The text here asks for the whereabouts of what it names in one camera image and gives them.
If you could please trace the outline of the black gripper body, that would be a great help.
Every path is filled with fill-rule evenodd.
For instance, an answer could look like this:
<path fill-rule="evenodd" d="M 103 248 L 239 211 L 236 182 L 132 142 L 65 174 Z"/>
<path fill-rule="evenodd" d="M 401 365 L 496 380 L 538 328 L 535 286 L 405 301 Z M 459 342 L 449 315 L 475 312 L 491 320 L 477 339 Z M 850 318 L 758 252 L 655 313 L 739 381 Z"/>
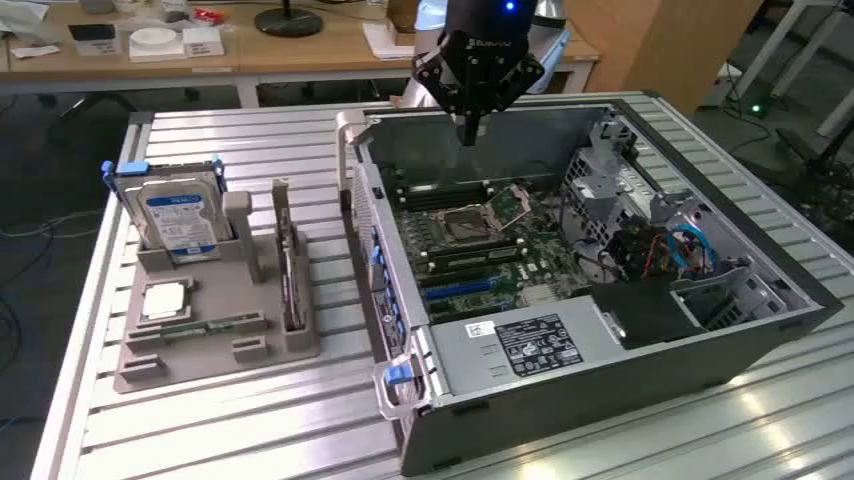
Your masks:
<path fill-rule="evenodd" d="M 534 1 L 451 1 L 439 52 L 452 82 L 439 103 L 465 117 L 504 110 L 538 80 L 528 32 Z"/>

